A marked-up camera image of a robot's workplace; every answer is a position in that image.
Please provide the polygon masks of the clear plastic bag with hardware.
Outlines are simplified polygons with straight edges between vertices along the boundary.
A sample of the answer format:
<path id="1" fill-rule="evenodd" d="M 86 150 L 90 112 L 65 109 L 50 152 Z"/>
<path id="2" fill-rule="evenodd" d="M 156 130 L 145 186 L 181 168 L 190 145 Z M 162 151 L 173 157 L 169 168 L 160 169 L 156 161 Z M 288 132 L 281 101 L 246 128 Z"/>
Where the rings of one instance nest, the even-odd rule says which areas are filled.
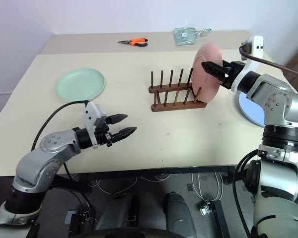
<path id="1" fill-rule="evenodd" d="M 200 35 L 201 31 L 192 27 L 175 28 L 173 30 L 173 37 L 177 46 L 194 45 Z"/>

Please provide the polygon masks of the pink plate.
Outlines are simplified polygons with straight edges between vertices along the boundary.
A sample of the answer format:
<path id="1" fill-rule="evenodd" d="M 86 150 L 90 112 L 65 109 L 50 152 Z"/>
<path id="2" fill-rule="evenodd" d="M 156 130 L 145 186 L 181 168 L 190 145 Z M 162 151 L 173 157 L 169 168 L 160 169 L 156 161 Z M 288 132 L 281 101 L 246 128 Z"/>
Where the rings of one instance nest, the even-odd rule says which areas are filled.
<path id="1" fill-rule="evenodd" d="M 220 87 L 219 80 L 204 71 L 202 63 L 207 61 L 211 61 L 220 66 L 223 65 L 221 52 L 213 43 L 206 43 L 200 47 L 192 65 L 192 89 L 194 94 L 197 95 L 199 88 L 201 88 L 197 99 L 204 103 L 210 102 L 216 96 Z"/>

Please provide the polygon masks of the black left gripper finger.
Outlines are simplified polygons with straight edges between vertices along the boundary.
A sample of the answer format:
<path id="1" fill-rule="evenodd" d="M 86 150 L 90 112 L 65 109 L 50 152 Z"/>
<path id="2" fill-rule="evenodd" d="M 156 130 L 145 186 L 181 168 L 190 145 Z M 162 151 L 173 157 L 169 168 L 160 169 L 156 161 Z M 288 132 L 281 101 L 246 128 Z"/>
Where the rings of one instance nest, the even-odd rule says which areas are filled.
<path id="1" fill-rule="evenodd" d="M 127 117 L 128 117 L 128 115 L 126 115 L 126 114 L 111 115 L 106 118 L 106 124 L 116 124 L 116 123 L 119 123 L 122 120 L 126 119 Z"/>
<path id="2" fill-rule="evenodd" d="M 113 144 L 123 139 L 126 139 L 131 134 L 133 134 L 137 130 L 137 127 L 127 127 L 125 129 L 120 130 L 117 133 L 109 133 L 110 140 L 108 144 Z"/>

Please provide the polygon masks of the dark rounded grey shape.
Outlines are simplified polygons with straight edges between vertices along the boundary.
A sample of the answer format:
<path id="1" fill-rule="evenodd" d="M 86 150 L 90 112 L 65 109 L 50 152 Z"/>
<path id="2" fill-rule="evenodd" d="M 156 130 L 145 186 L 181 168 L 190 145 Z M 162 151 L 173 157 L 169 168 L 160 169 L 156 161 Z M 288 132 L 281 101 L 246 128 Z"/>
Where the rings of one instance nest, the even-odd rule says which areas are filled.
<path id="1" fill-rule="evenodd" d="M 128 193 L 116 196 L 105 208 L 94 230 L 137 227 L 139 210 L 138 196 Z"/>
<path id="2" fill-rule="evenodd" d="M 197 238 L 194 221 L 184 198 L 170 192 L 165 195 L 163 212 L 166 219 L 166 230 L 185 238 Z"/>

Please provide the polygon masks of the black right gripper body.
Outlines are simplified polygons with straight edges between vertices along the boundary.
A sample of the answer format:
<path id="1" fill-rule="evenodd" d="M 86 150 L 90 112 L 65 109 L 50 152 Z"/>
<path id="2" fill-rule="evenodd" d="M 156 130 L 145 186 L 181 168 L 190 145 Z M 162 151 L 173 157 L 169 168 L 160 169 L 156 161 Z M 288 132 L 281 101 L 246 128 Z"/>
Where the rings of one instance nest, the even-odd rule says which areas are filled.
<path id="1" fill-rule="evenodd" d="M 220 81 L 222 82 L 221 86 L 226 89 L 231 89 L 234 80 L 245 67 L 245 63 L 241 61 L 232 61 L 231 64 L 232 68 L 229 68 L 228 75 L 226 75 L 225 78 L 220 79 Z"/>

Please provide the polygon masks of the orange handled pliers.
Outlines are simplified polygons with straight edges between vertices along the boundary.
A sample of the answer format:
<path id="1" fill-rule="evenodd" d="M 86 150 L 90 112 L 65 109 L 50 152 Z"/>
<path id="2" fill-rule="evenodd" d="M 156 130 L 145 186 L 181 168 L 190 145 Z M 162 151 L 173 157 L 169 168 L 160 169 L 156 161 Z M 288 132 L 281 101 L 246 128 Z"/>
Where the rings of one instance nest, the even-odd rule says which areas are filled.
<path id="1" fill-rule="evenodd" d="M 130 40 L 118 41 L 119 44 L 136 46 L 136 47 L 146 47 L 148 45 L 147 38 L 133 38 Z"/>

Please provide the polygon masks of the wooden dish rack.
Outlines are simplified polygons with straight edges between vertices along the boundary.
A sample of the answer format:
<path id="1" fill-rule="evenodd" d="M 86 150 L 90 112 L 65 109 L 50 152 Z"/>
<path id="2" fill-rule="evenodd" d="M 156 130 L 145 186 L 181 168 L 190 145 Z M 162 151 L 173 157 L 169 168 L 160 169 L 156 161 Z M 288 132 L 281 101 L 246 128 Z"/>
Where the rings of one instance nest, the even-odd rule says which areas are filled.
<path id="1" fill-rule="evenodd" d="M 153 94 L 154 100 L 151 105 L 152 112 L 167 112 L 167 111 L 179 111 L 189 109 L 205 108 L 207 103 L 199 101 L 202 88 L 200 87 L 197 93 L 194 92 L 191 78 L 193 74 L 193 68 L 190 69 L 189 76 L 186 83 L 182 83 L 184 69 L 180 71 L 179 80 L 173 84 L 173 69 L 170 72 L 170 79 L 168 84 L 163 84 L 164 71 L 160 73 L 160 84 L 154 85 L 153 71 L 150 72 L 150 86 L 148 91 Z"/>

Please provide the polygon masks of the green plate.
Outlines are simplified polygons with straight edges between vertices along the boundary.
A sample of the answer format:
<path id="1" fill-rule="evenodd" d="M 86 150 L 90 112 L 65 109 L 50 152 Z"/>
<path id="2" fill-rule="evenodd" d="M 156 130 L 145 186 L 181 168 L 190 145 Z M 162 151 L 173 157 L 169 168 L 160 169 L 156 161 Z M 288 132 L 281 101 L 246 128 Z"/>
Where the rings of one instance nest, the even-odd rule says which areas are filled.
<path id="1" fill-rule="evenodd" d="M 55 93 L 64 102 L 93 100 L 106 85 L 105 77 L 93 68 L 78 68 L 62 75 L 56 85 Z"/>

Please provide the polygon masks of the small clear plastic packet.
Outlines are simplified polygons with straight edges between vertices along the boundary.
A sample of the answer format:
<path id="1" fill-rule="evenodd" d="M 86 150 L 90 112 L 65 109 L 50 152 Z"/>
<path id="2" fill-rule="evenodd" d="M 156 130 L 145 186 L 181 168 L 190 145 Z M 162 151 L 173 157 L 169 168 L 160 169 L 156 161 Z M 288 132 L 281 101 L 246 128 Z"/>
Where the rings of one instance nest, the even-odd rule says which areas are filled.
<path id="1" fill-rule="evenodd" d="M 212 28 L 206 28 L 206 29 L 203 29 L 203 30 L 199 30 L 197 32 L 197 37 L 204 37 L 204 36 L 207 36 L 208 34 L 210 34 L 212 32 Z"/>

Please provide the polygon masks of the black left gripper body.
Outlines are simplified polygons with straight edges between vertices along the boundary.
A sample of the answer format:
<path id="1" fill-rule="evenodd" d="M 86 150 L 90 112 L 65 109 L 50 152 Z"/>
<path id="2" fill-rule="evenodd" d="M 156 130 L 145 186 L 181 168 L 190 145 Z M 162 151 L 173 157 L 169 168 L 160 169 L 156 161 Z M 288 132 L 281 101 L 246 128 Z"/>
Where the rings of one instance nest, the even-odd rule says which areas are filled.
<path id="1" fill-rule="evenodd" d="M 112 137 L 108 126 L 109 124 L 112 124 L 112 116 L 103 117 L 97 121 L 94 132 L 97 145 L 100 146 L 106 144 L 107 147 L 112 146 Z"/>

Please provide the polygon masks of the blue plate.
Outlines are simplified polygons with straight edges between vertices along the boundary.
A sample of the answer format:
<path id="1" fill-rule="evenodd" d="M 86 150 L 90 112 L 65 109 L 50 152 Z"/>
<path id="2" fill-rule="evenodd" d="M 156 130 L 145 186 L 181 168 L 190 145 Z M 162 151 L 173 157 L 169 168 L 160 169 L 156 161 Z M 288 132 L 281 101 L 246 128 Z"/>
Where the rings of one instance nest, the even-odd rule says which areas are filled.
<path id="1" fill-rule="evenodd" d="M 239 108 L 244 114 L 244 116 L 249 119 L 254 124 L 264 127 L 264 111 L 263 109 L 254 103 L 253 101 L 247 99 L 246 94 L 243 92 L 239 93 L 238 96 Z"/>

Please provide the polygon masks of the small metal clip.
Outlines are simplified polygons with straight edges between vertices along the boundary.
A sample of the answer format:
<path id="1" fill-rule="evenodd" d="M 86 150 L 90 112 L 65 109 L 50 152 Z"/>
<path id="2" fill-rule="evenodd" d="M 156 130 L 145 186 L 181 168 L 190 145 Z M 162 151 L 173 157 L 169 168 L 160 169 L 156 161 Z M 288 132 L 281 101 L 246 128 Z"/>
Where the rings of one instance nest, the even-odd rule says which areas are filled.
<path id="1" fill-rule="evenodd" d="M 213 211 L 212 204 L 210 202 L 201 203 L 199 211 L 202 216 L 206 216 L 206 215 L 212 213 L 212 211 Z"/>

